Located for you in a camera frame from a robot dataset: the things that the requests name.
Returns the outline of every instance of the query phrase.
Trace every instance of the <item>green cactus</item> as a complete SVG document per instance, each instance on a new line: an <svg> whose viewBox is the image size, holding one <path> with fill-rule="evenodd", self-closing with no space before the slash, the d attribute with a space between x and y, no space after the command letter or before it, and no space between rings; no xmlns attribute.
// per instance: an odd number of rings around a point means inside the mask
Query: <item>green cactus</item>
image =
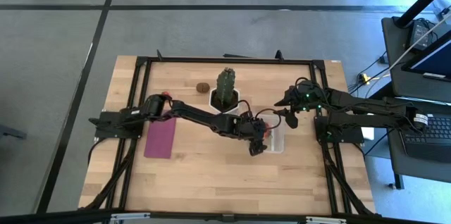
<svg viewBox="0 0 451 224"><path fill-rule="evenodd" d="M232 68L224 68L216 81L216 97L223 108L232 105L233 89L235 85L235 71Z"/></svg>

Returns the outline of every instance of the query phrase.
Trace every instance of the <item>white pot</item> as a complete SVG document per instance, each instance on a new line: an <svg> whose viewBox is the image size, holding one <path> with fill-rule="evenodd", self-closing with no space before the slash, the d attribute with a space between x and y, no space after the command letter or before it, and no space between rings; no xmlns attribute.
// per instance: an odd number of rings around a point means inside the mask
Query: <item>white pot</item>
<svg viewBox="0 0 451 224"><path fill-rule="evenodd" d="M216 88L213 88L210 90L210 96L209 96L209 105L210 107L214 110L214 113L220 113L221 111L219 111L217 108L213 107L213 105L211 105L211 94L213 93L213 91L216 90ZM238 89L233 89L238 93L238 101L240 100L240 91ZM235 115L239 115L239 110L240 109L240 104L238 104L235 108L232 108L231 110L225 112L225 114L235 114Z"/></svg>

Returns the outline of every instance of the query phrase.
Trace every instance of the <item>plant pot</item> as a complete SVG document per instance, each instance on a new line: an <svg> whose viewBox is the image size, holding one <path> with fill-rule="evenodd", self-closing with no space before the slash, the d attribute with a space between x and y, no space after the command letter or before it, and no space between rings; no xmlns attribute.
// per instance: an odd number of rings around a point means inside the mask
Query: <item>plant pot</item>
<svg viewBox="0 0 451 224"><path fill-rule="evenodd" d="M234 89L233 92L234 92L233 94L235 94L235 96L236 96L236 100L239 101L240 100L240 91L238 91L237 89ZM216 113L221 113L222 112L221 108L216 108L214 105L215 93L216 93L216 88L213 88L210 90L209 105ZM231 110L229 110L225 113L238 115L239 107L240 107L240 104L236 104L234 108L232 108Z"/></svg>

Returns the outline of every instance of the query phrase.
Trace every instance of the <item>purple notebook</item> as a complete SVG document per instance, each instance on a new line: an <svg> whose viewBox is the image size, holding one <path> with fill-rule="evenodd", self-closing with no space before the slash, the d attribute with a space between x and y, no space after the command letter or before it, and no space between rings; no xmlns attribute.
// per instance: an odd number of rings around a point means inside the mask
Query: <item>purple notebook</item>
<svg viewBox="0 0 451 224"><path fill-rule="evenodd" d="M175 122L175 118L171 118L164 122L153 122L149 125L144 157L171 158Z"/></svg>

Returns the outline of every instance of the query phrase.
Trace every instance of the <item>white container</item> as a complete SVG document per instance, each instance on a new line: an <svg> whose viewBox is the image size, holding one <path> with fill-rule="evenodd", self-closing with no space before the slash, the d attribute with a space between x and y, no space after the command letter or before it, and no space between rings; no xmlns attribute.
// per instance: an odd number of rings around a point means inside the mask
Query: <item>white container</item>
<svg viewBox="0 0 451 224"><path fill-rule="evenodd" d="M277 115L259 115L259 118L263 119L265 123L268 123L269 127L273 127L279 123L279 117ZM271 129L270 135L263 140L263 144L268 146L264 151L269 154L281 154L285 149L285 119L281 117L282 121L280 125L274 129Z"/></svg>
<svg viewBox="0 0 451 224"><path fill-rule="evenodd" d="M215 111L215 113L217 114L217 113L220 113L221 111L219 111L217 108L215 108L215 107L213 107L213 105L211 105L211 94L213 93L214 90L216 90L216 88L213 88L213 89L210 90L209 105ZM240 100L240 91L238 89L233 89L233 90L235 90L237 92L237 94L238 94L237 100L239 101ZM238 114L239 113L238 110L240 109L240 104L241 103L239 103L235 108L232 108L231 110L225 112L225 114L239 115Z"/></svg>

